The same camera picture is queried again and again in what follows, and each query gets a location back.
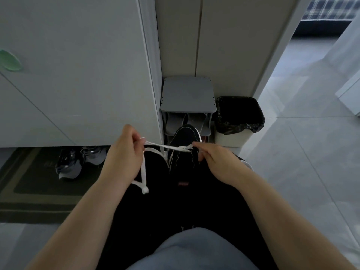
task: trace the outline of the shoe rack shelf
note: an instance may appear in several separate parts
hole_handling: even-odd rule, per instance
[[[173,136],[178,128],[188,123],[201,136],[209,136],[212,114],[216,112],[211,79],[191,76],[165,78],[160,111],[166,135]]]

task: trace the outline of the plaid bedspread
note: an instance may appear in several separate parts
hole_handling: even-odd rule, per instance
[[[351,21],[360,8],[360,0],[312,0],[302,21]]]

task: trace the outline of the green handle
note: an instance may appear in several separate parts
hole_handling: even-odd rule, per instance
[[[11,72],[20,71],[23,68],[15,55],[3,49],[0,49],[0,65]]]

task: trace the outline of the tile floor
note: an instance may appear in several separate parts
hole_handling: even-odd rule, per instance
[[[259,98],[265,127],[240,156],[360,267],[360,118],[335,97],[347,79],[321,60],[335,41],[290,41]],[[0,224],[0,270],[23,269],[56,228]]]

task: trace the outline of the trash can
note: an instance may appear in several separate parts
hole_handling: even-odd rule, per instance
[[[265,124],[256,99],[249,96],[220,96],[216,100],[215,143],[241,148]]]

